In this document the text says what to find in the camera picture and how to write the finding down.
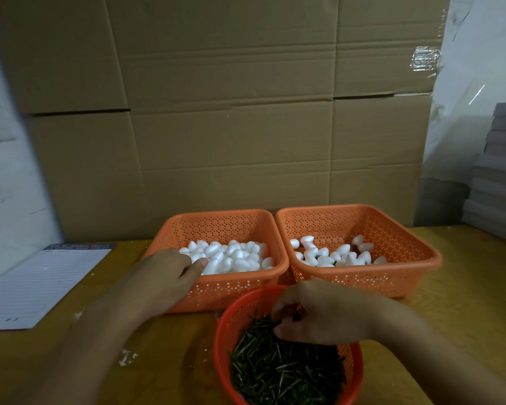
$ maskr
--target white wall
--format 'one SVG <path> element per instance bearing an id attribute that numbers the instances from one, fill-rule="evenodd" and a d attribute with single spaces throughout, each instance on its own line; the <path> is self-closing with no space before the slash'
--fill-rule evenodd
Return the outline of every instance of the white wall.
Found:
<path id="1" fill-rule="evenodd" d="M 441 52 L 418 225 L 458 220 L 495 105 L 506 102 L 506 0 L 452 0 Z"/>
<path id="2" fill-rule="evenodd" d="M 0 275 L 61 239 L 26 129 L 0 72 Z"/>

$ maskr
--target wooden table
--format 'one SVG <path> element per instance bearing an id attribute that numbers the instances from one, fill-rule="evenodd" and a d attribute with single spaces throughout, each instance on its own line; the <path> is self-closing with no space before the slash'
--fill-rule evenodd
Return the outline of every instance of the wooden table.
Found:
<path id="1" fill-rule="evenodd" d="M 468 226 L 412 229 L 444 256 L 408 303 L 446 336 L 506 376 L 506 241 Z M 0 332 L 0 403 L 37 371 L 91 301 L 138 260 L 149 241 L 119 243 L 34 329 Z M 108 404 L 229 404 L 211 360 L 214 313 L 168 315 L 128 341 L 100 395 Z M 365 377 L 357 404 L 429 403 L 394 356 L 362 344 Z"/>

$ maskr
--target hand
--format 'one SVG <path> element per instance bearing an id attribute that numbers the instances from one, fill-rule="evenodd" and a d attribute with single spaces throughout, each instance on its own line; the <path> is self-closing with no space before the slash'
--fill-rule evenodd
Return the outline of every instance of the hand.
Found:
<path id="1" fill-rule="evenodd" d="M 302 320 L 292 316 L 300 304 Z M 376 339 L 383 310 L 398 302 L 354 287 L 312 278 L 286 288 L 272 310 L 275 334 L 289 341 L 336 345 Z"/>
<path id="2" fill-rule="evenodd" d="M 191 264 L 191 258 L 176 249 L 159 250 L 136 263 L 109 296 L 118 310 L 140 324 L 165 313 L 182 299 L 207 264 L 207 258 Z"/>

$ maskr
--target red plastic basket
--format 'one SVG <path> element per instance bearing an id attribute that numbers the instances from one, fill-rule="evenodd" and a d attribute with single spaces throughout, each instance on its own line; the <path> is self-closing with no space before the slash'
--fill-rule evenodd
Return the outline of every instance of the red plastic basket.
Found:
<path id="1" fill-rule="evenodd" d="M 143 257 L 159 249 L 186 247 L 191 240 L 209 243 L 258 241 L 266 243 L 275 266 L 270 270 L 201 276 L 188 294 L 169 313 L 217 310 L 251 288 L 275 285 L 289 268 L 289 257 L 274 217 L 266 210 L 207 211 L 171 217 L 155 236 Z"/>
<path id="2" fill-rule="evenodd" d="M 296 281 L 318 277 L 389 297 L 402 297 L 416 289 L 427 270 L 442 264 L 438 251 L 372 206 L 292 207 L 278 211 L 276 222 Z M 388 264 L 311 267 L 297 259 L 290 245 L 290 239 L 308 234 L 315 236 L 318 248 L 327 247 L 330 251 L 363 234 L 365 242 L 375 244 L 372 259 L 383 255 Z"/>
<path id="3" fill-rule="evenodd" d="M 232 386 L 228 351 L 234 350 L 243 330 L 251 324 L 251 316 L 264 316 L 272 311 L 272 307 L 285 287 L 269 286 L 248 292 L 233 302 L 219 320 L 214 339 L 214 365 L 223 384 L 223 389 L 236 405 L 248 404 Z M 364 376 L 362 350 L 357 342 L 340 345 L 337 348 L 339 356 L 345 357 L 343 366 L 347 379 L 347 384 L 343 386 L 343 394 L 337 405 L 350 405 L 355 401 L 362 386 Z"/>

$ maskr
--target lined paper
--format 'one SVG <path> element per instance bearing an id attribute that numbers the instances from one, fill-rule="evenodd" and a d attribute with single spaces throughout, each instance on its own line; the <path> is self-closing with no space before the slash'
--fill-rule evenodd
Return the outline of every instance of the lined paper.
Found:
<path id="1" fill-rule="evenodd" d="M 33 328 L 114 247 L 50 245 L 0 277 L 0 330 Z"/>

